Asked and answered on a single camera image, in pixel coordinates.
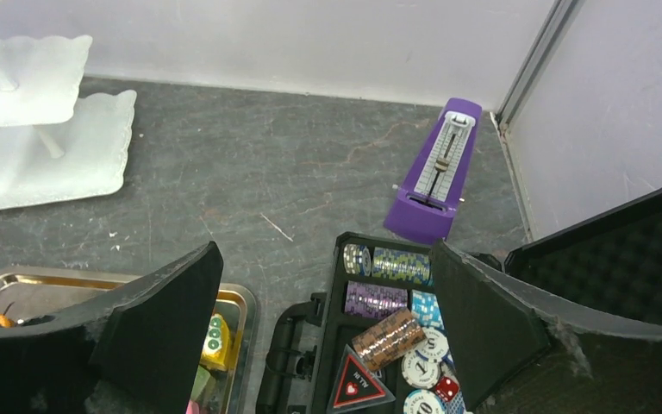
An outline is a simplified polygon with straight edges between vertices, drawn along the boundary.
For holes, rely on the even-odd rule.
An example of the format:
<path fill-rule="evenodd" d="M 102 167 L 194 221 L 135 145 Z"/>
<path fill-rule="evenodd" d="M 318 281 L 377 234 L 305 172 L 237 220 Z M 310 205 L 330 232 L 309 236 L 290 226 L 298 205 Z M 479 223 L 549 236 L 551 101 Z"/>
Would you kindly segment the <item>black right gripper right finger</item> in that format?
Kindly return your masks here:
<path fill-rule="evenodd" d="M 662 325 L 594 310 L 438 241 L 434 289 L 475 413 L 662 413 Z"/>

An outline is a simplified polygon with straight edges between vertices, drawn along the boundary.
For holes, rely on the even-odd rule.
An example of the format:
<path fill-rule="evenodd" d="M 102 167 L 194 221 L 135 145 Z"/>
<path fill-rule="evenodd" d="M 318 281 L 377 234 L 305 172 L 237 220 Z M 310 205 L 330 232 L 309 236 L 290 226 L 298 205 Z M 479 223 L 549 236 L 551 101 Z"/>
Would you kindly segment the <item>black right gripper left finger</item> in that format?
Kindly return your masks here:
<path fill-rule="evenodd" d="M 222 278 L 214 242 L 83 303 L 0 327 L 0 413 L 182 413 Z"/>

